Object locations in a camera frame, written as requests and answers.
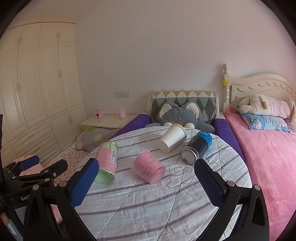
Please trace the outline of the grey flower cushion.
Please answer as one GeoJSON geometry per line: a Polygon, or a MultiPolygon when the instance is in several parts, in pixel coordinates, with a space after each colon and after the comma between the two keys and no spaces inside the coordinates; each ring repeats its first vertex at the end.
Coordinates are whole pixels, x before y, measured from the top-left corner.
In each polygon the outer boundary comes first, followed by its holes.
{"type": "Polygon", "coordinates": [[[101,143],[109,140],[118,130],[109,130],[105,128],[95,128],[91,131],[83,132],[76,140],[75,150],[84,150],[92,152],[99,147],[101,143]]]}

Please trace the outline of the white paper cup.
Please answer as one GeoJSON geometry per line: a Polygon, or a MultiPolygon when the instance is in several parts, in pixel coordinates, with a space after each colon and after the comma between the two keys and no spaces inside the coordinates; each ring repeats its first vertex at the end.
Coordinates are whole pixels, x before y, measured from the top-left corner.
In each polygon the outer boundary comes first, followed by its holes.
{"type": "Polygon", "coordinates": [[[158,140],[158,148],[168,153],[177,147],[187,138],[187,133],[184,127],[175,123],[164,133],[164,135],[158,140]]]}

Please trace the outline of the purple bed bumper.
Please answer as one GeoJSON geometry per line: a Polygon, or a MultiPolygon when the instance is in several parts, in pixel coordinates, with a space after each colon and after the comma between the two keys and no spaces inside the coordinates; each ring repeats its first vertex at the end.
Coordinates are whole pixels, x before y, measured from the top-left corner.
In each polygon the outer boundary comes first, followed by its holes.
{"type": "MultiPolygon", "coordinates": [[[[152,123],[151,117],[148,114],[139,114],[118,132],[116,132],[112,137],[110,137],[110,139],[130,131],[135,131],[140,128],[146,128],[150,126],[160,126],[160,124],[152,123]]],[[[222,140],[224,140],[228,145],[236,150],[239,156],[244,160],[243,153],[227,120],[215,118],[212,122],[212,126],[215,128],[215,135],[222,138],[222,140]]]]}

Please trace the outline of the cream bedside table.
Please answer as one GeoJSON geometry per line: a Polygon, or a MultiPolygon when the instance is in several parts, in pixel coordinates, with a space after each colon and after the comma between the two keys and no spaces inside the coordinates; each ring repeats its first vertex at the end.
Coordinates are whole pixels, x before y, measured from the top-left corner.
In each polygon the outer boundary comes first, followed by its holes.
{"type": "Polygon", "coordinates": [[[80,125],[84,131],[90,126],[96,128],[121,129],[136,117],[137,114],[128,114],[124,119],[117,119],[116,114],[106,114],[100,119],[96,119],[95,116],[93,116],[80,125]]]}

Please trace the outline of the blue cartoon pillow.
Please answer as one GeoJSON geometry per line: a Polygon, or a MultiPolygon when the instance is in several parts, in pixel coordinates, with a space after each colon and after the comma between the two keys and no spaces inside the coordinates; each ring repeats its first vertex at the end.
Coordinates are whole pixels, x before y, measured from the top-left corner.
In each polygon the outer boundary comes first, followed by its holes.
{"type": "Polygon", "coordinates": [[[243,117],[250,130],[290,131],[290,127],[285,120],[279,117],[250,113],[241,113],[240,115],[243,117]]]}

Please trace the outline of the striped quilted round cloth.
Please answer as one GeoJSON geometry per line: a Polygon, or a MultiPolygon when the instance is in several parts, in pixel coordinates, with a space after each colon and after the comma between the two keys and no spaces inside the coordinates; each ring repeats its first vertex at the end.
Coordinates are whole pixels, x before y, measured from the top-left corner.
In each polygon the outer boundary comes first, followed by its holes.
{"type": "Polygon", "coordinates": [[[164,126],[141,128],[113,139],[118,145],[115,179],[94,182],[76,212],[96,240],[196,240],[218,208],[208,199],[180,147],[163,153],[157,145],[164,126]],[[132,169],[149,151],[166,168],[157,184],[132,169]]]}

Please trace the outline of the heart pattern bed sheet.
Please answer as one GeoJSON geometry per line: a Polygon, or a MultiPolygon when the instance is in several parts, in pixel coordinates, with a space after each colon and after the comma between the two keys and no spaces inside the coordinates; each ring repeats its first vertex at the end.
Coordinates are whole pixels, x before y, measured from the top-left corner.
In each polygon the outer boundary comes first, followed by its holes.
{"type": "Polygon", "coordinates": [[[80,139],[84,132],[82,132],[76,139],[76,141],[67,147],[65,150],[56,154],[51,161],[46,162],[46,164],[42,164],[44,168],[56,163],[60,159],[66,160],[68,164],[67,170],[54,179],[54,184],[57,186],[61,181],[68,181],[72,175],[79,171],[83,167],[82,159],[85,158],[90,152],[81,149],[82,144],[80,143],[80,139]]]}

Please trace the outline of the grey cat plush toy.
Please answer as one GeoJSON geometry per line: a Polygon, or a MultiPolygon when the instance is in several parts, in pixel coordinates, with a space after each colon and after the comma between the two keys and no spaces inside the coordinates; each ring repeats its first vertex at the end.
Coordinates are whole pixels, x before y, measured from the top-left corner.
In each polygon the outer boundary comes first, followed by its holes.
{"type": "Polygon", "coordinates": [[[179,124],[184,128],[215,134],[215,128],[202,120],[201,111],[195,102],[187,102],[180,107],[172,101],[167,101],[161,106],[155,122],[161,126],[179,124]]]}

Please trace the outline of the yellow star sticker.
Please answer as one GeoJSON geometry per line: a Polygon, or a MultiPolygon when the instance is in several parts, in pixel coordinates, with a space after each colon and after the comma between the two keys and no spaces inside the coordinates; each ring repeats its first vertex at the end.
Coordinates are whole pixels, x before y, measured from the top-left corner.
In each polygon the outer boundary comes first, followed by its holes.
{"type": "Polygon", "coordinates": [[[222,81],[222,83],[223,83],[223,86],[230,86],[230,80],[229,79],[224,79],[222,81]]]}

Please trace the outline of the white wall socket panel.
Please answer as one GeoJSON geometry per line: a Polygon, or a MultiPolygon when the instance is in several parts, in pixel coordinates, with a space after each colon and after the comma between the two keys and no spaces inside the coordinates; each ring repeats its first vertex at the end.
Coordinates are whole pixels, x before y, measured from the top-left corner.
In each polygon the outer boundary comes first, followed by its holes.
{"type": "Polygon", "coordinates": [[[130,97],[130,92],[129,91],[121,91],[121,92],[115,92],[114,93],[115,98],[126,98],[130,97]]]}

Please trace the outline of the cream wardrobe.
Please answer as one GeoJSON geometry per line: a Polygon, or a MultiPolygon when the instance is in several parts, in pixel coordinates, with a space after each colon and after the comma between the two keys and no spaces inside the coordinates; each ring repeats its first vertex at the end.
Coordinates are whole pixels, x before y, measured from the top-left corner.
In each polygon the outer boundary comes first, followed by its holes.
{"type": "Polygon", "coordinates": [[[75,25],[36,22],[1,37],[2,163],[37,155],[46,164],[72,145],[86,120],[75,25]]]}

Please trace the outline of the pink cat figurine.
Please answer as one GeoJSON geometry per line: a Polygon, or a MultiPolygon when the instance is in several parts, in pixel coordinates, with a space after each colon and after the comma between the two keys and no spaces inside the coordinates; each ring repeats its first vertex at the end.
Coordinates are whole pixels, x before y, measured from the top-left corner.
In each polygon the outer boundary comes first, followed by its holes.
{"type": "Polygon", "coordinates": [[[126,114],[125,110],[123,108],[120,108],[118,115],[117,115],[117,119],[122,120],[122,119],[125,119],[126,117],[127,117],[127,114],[126,114]]]}

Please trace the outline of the white and pink plush toy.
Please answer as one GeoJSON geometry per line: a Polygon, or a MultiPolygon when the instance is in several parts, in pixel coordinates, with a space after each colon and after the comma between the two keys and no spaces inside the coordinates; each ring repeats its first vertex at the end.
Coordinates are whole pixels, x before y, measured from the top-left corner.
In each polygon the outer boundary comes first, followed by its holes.
{"type": "Polygon", "coordinates": [[[290,99],[284,101],[263,94],[253,94],[241,100],[239,112],[274,116],[294,121],[295,102],[290,99]]]}

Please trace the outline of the cream wooden headboard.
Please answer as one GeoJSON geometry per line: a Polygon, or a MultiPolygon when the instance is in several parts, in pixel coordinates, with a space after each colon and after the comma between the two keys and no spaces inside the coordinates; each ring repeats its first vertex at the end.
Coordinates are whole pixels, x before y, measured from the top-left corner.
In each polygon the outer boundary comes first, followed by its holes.
{"type": "Polygon", "coordinates": [[[295,100],[295,86],[285,78],[272,73],[256,73],[247,77],[232,77],[228,65],[223,65],[223,79],[230,80],[230,86],[223,86],[222,109],[236,109],[245,97],[261,93],[280,100],[295,100]]]}

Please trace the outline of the green can with pink label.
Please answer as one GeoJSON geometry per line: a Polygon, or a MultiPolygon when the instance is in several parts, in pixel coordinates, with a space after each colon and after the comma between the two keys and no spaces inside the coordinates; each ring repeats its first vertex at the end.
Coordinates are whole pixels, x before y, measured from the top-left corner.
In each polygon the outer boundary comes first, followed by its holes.
{"type": "Polygon", "coordinates": [[[115,179],[118,145],[113,141],[103,142],[95,159],[99,162],[99,172],[95,180],[102,184],[111,184],[115,179]]]}

